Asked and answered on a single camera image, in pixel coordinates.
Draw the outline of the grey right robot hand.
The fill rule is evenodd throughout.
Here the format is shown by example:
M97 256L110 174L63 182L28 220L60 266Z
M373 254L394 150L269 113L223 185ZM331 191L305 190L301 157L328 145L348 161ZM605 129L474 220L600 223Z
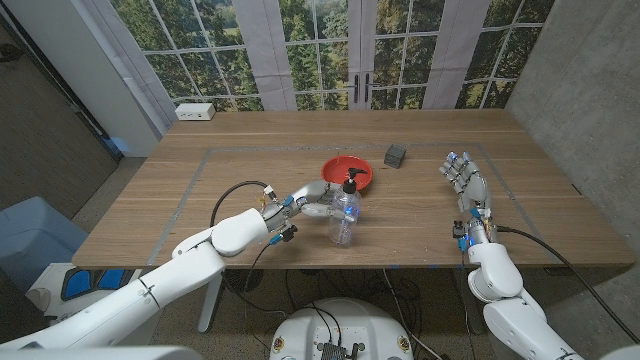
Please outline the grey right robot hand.
M476 162L467 152L461 155L450 152L439 172L453 187L458 195L458 208L461 212L472 208L491 207L491 193L485 177Z

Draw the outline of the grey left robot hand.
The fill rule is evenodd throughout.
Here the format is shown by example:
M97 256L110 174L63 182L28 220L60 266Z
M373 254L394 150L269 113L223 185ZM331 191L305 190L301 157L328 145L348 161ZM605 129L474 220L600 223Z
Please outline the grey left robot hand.
M309 217L334 218L355 223L354 214L347 214L346 209L339 210L336 205L332 205L332 199L340 189L341 185L324 180L313 181L302 186L290 194L293 199L289 205L290 217L302 213Z

